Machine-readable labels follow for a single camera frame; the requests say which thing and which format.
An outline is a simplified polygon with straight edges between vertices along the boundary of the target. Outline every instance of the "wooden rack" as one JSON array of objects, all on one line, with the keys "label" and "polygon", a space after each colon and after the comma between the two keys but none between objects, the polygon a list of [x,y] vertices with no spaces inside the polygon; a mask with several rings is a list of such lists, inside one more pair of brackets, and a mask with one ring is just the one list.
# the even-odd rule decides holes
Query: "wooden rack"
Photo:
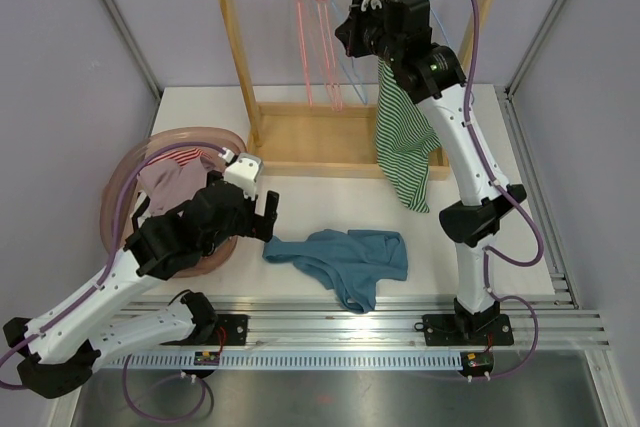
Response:
[{"label": "wooden rack", "polygon": [[[256,100],[242,42],[234,0],[219,0],[242,96],[251,123],[249,151],[265,162],[267,175],[382,178],[376,162],[374,131],[376,105],[345,105],[333,112],[328,104],[309,107],[300,102]],[[493,0],[478,0],[480,27]],[[458,57],[467,67],[471,60],[471,20]],[[443,180],[450,168],[442,149],[430,157],[431,180]]]}]

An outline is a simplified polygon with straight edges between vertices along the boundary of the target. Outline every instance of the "striped fabric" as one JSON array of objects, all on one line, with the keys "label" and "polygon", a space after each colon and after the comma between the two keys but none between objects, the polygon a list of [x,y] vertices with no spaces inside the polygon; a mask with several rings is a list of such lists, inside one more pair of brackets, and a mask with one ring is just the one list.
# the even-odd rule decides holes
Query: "striped fabric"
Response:
[{"label": "striped fabric", "polygon": [[160,162],[161,160],[171,159],[175,160],[180,167],[184,167],[186,164],[191,162],[198,157],[204,156],[207,159],[211,159],[211,156],[207,154],[204,150],[199,149],[198,147],[194,147],[192,149],[184,149],[184,150],[171,150],[166,154],[163,154],[159,157],[153,159],[147,165],[153,165],[156,162]]},{"label": "striped fabric", "polygon": [[429,212],[426,201],[429,153],[440,147],[435,131],[396,84],[391,68],[378,61],[378,164],[400,202],[416,212]]}]

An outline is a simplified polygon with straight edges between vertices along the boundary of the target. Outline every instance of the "gray wall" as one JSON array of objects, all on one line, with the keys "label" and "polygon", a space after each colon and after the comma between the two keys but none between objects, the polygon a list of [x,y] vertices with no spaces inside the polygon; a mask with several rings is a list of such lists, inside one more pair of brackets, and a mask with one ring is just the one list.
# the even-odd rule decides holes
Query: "gray wall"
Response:
[{"label": "gray wall", "polygon": [[[163,86],[237,84],[217,0],[116,0]],[[337,0],[346,11],[350,0]],[[481,82],[506,84],[552,0],[495,0],[480,43]],[[292,0],[236,0],[256,84],[301,84]],[[452,43],[466,27],[469,0],[432,0]],[[375,62],[365,62],[369,82]]]},{"label": "gray wall", "polygon": [[516,92],[569,269],[602,312],[640,419],[640,3],[569,0]]},{"label": "gray wall", "polygon": [[[0,12],[4,324],[41,314],[104,262],[101,189],[154,105],[98,0],[0,0]],[[14,365],[3,380],[17,380]],[[0,391],[3,425],[37,426],[45,407]]]}]

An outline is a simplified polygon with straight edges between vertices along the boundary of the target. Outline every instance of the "gray floor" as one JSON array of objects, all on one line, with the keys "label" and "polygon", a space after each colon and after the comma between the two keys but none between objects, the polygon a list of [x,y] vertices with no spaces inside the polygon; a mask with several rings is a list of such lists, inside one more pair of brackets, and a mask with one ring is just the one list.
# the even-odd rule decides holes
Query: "gray floor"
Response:
[{"label": "gray floor", "polygon": [[[498,368],[513,361],[499,354]],[[132,371],[135,397],[167,371]],[[468,385],[430,372],[244,372],[209,377],[215,409],[180,425],[217,427],[554,427],[606,425],[580,353],[540,352],[517,375]],[[139,406],[155,415],[188,411],[199,388],[161,387]],[[103,370],[83,389],[74,427],[158,425],[124,407],[120,371]]]}]

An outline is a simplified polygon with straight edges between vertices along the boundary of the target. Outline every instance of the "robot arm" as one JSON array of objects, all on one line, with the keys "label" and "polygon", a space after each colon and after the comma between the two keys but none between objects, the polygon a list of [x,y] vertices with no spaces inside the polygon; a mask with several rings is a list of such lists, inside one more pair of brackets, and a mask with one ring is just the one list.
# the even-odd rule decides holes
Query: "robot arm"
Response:
[{"label": "robot arm", "polygon": [[460,190],[460,202],[440,212],[440,223],[455,242],[459,287],[454,307],[456,328],[472,337],[499,315],[499,303],[485,288],[484,250],[495,242],[500,219],[512,205],[496,185],[522,202],[522,185],[510,185],[498,167],[478,128],[485,156],[493,168],[491,181],[467,130],[475,123],[471,111],[465,122],[466,77],[455,53],[431,40],[429,0],[352,0],[347,20],[336,29],[348,56],[376,55],[393,71],[397,84],[407,92],[438,133],[447,151]]},{"label": "robot arm", "polygon": [[[98,279],[104,269],[47,313],[14,318],[4,326],[11,347],[36,336],[20,350],[25,359],[18,373],[25,387],[46,398],[59,397],[115,358],[168,341],[202,342],[212,335],[217,315],[201,293],[188,293],[164,310],[130,321],[109,321],[131,299],[195,266],[229,237],[271,240],[278,194],[269,191],[265,214],[255,213],[262,161],[248,154],[227,161],[222,178],[173,211],[147,219],[129,236],[103,283]],[[76,308],[94,286],[96,290]],[[42,333],[68,309],[71,312],[54,328]]]}]

